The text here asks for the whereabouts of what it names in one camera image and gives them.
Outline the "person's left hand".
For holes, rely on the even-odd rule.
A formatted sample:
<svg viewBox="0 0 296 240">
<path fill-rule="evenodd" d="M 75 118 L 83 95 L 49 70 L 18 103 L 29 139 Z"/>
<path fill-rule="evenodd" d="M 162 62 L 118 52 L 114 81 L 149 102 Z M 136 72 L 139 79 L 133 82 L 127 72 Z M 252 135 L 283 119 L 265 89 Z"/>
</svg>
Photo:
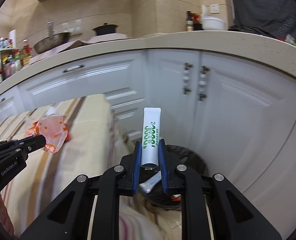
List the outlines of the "person's left hand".
<svg viewBox="0 0 296 240">
<path fill-rule="evenodd" d="M 0 223 L 5 229 L 5 231 L 11 236 L 14 236 L 14 228 L 13 224 L 11 222 L 11 219 L 8 215 L 7 208 L 4 205 L 4 201 L 2 199 L 2 196 L 0 194 Z"/>
</svg>

